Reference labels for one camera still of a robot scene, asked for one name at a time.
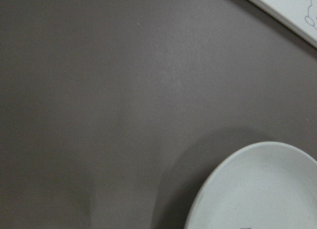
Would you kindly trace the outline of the beige rectangular tray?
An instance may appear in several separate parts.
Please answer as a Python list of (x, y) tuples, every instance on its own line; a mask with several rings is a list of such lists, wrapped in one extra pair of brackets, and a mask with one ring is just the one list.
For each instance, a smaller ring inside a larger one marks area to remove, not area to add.
[(249, 0), (317, 46), (317, 0)]

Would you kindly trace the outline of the round white plate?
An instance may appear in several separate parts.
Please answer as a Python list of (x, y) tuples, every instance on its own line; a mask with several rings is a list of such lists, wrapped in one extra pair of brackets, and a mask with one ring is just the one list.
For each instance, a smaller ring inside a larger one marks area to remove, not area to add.
[(317, 162), (281, 142), (259, 142), (227, 157), (208, 176), (187, 229), (314, 229)]

